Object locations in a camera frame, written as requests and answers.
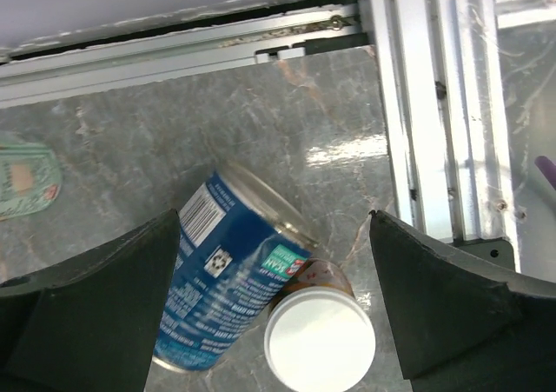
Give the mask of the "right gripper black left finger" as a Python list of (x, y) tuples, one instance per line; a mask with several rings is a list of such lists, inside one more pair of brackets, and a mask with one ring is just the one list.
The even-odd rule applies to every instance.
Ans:
[(1, 285), (3, 391), (142, 391), (179, 247), (170, 209)]

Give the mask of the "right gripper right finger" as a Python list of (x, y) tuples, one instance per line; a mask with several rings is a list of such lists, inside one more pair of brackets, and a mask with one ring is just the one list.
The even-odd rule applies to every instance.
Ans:
[(555, 286), (375, 210), (369, 238), (403, 377), (415, 391), (552, 391)]

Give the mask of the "teal blue pull-tab can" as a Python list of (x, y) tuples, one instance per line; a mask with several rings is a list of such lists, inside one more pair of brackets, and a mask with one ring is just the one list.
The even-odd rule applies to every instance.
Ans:
[(301, 213), (237, 163), (222, 163), (179, 212), (180, 241), (153, 360), (210, 369), (314, 253)]

